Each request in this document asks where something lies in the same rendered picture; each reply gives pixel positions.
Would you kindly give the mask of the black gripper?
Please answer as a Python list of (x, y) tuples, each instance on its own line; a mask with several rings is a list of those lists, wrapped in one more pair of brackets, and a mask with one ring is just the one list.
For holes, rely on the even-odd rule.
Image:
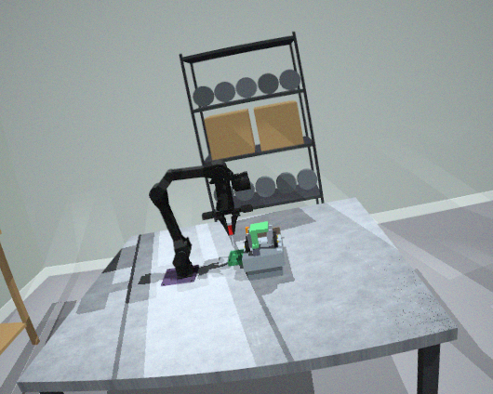
[[(218, 199), (218, 204), (219, 204), (219, 212), (210, 211), (210, 212), (205, 212), (202, 214), (202, 220), (207, 220), (216, 217), (216, 220), (219, 220), (223, 228), (225, 228), (227, 234), (229, 235), (229, 230), (226, 222), (226, 217), (225, 215), (232, 214), (232, 229), (233, 229), (233, 235), (235, 232), (235, 225), (236, 225), (236, 220), (238, 217), (240, 217), (240, 212), (247, 213), (247, 212), (252, 212), (253, 208), (251, 204), (247, 205), (241, 205), (240, 208), (235, 208), (233, 205), (233, 196), (232, 193), (223, 193), (217, 195)], [(229, 210), (233, 210), (230, 211)], [(226, 211), (225, 213), (222, 213), (223, 211)], [(229, 235), (230, 236), (230, 235)]]

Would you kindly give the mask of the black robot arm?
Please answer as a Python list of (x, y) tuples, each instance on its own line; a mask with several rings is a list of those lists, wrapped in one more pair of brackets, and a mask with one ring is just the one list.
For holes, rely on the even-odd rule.
[(192, 167), (170, 168), (165, 172), (162, 180), (153, 185), (149, 192), (149, 197), (160, 210), (173, 241), (175, 255), (172, 264), (178, 274), (177, 279), (193, 276), (193, 264), (189, 259), (193, 244), (190, 242), (189, 237), (185, 238), (180, 232), (178, 223), (168, 203), (167, 187), (173, 180), (196, 177), (211, 178), (209, 184), (215, 184), (217, 195), (232, 192), (230, 181), (232, 182), (233, 190), (251, 189), (247, 171), (234, 174), (222, 160)]

